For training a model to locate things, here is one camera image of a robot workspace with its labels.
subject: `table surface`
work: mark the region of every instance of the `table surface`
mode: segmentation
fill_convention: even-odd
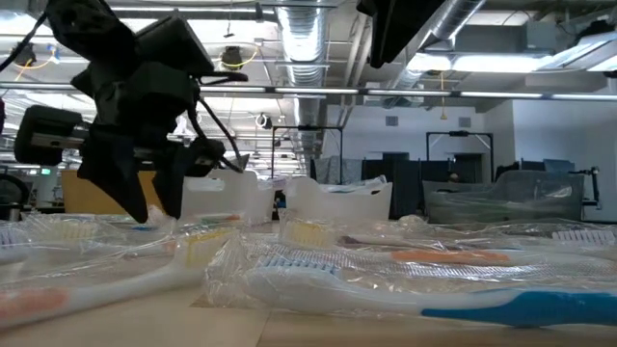
[[[2,347],[614,346],[617,329],[521,330],[433,319],[352,319],[194,307],[176,290],[0,333]]]

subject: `fluorescent light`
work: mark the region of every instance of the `fluorescent light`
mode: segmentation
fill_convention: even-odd
[[[7,166],[15,169],[40,169],[39,165],[9,164]]]
[[[617,95],[602,94],[553,94],[553,100],[573,100],[573,101],[617,101]]]
[[[277,93],[358,94],[357,89],[337,88],[275,88]]]
[[[448,71],[452,70],[452,63],[446,56],[417,53],[407,64],[407,69],[411,71]]]
[[[461,96],[491,98],[541,98],[540,93],[461,92]]]
[[[442,91],[399,91],[399,90],[369,90],[369,95],[379,96],[450,96],[451,92]]]
[[[201,91],[208,93],[266,93],[266,89],[263,87],[201,87]]]
[[[452,64],[455,71],[529,73],[540,67],[542,58],[522,55],[462,55]]]

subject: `silver ductwork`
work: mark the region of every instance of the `silver ductwork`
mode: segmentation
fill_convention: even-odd
[[[456,35],[463,29],[471,17],[486,3],[486,0],[448,0],[417,33],[407,48],[410,59],[422,49],[454,50]],[[406,67],[396,80],[389,86],[392,89],[408,90],[413,88],[425,71],[409,70]],[[382,106],[385,108],[407,107],[413,102],[409,98],[385,97]]]
[[[276,12],[281,25],[284,58],[290,63],[315,64],[315,67],[289,66],[287,74],[290,85],[322,87],[325,77],[323,62],[326,59],[326,10],[311,7],[281,7],[277,8]],[[326,125],[327,115],[325,112],[320,112],[322,103],[323,100],[320,98],[294,99],[296,124]],[[320,148],[313,142],[314,139],[314,134],[301,134],[301,150]]]

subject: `plastic-covered equipment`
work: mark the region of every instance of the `plastic-covered equipment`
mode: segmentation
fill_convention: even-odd
[[[432,224],[499,223],[561,218],[580,221],[583,177],[512,171],[485,184],[423,182]]]
[[[300,218],[361,218],[386,221],[392,184],[382,178],[350,186],[320,186],[315,180],[300,177],[285,188],[287,208]]]

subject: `toothbrush bristles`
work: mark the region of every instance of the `toothbrush bristles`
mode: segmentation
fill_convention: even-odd
[[[336,275],[339,269],[331,264],[316,263],[302,259],[286,259],[279,255],[264,255],[257,261],[256,267],[299,267],[325,271]]]

